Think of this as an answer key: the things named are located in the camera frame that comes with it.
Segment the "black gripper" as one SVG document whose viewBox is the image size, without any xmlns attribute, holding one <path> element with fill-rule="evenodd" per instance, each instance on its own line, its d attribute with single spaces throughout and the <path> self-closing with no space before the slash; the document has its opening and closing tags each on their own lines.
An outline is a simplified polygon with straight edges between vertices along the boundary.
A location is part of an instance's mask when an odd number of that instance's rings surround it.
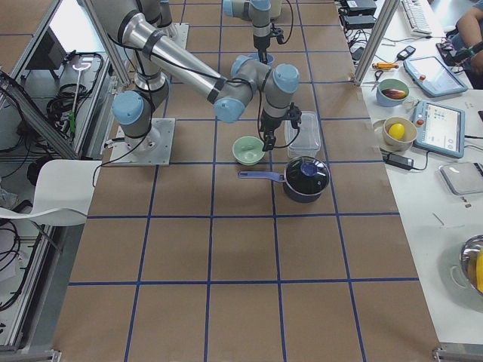
<svg viewBox="0 0 483 362">
<path fill-rule="evenodd" d="M 260 116 L 259 131 L 261 133 L 261 138 L 263 139 L 264 152 L 272 151 L 275 148 L 275 131 L 281 126 L 284 119 L 284 117 L 275 118 L 270 115 Z"/>
<path fill-rule="evenodd" d="M 260 52 L 260 62 L 268 63 L 267 49 L 270 46 L 270 35 L 253 35 L 254 47 Z"/>
</svg>

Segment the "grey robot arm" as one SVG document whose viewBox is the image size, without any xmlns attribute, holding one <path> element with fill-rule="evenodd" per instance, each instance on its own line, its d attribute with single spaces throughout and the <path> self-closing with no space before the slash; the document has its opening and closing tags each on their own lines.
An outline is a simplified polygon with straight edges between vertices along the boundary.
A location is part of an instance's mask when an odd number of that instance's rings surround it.
<svg viewBox="0 0 483 362">
<path fill-rule="evenodd" d="M 268 64 L 268 48 L 271 39 L 275 38 L 281 44 L 284 41 L 284 32 L 271 21 L 269 0 L 236 1 L 223 0 L 223 13 L 229 17 L 250 20 L 253 32 L 253 43 L 257 50 L 256 59 Z"/>
<path fill-rule="evenodd" d="M 283 63 L 272 68 L 241 55 L 232 65 L 230 78 L 225 78 L 161 30 L 159 2 L 94 1 L 92 5 L 111 41 L 140 52 L 148 62 L 194 87 L 213 104 L 217 119 L 233 123 L 255 94 L 265 97 L 258 124 L 264 150 L 276 147 L 275 130 L 284 121 L 295 130 L 300 128 L 301 111 L 292 101 L 300 80 L 295 66 Z"/>
</svg>

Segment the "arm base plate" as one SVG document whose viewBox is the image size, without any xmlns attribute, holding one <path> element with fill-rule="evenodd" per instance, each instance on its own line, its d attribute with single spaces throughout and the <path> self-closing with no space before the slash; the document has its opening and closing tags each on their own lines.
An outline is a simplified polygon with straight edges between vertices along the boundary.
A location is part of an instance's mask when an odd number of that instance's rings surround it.
<svg viewBox="0 0 483 362">
<path fill-rule="evenodd" d="M 188 23 L 171 23 L 168 26 L 159 27 L 159 29 L 179 47 L 186 49 L 189 34 Z"/>
<path fill-rule="evenodd" d="M 139 140 L 127 138 L 127 142 L 114 143 L 109 160 L 126 167 L 168 166 L 174 138 L 174 118 L 152 119 L 152 129 L 138 146 Z"/>
</svg>

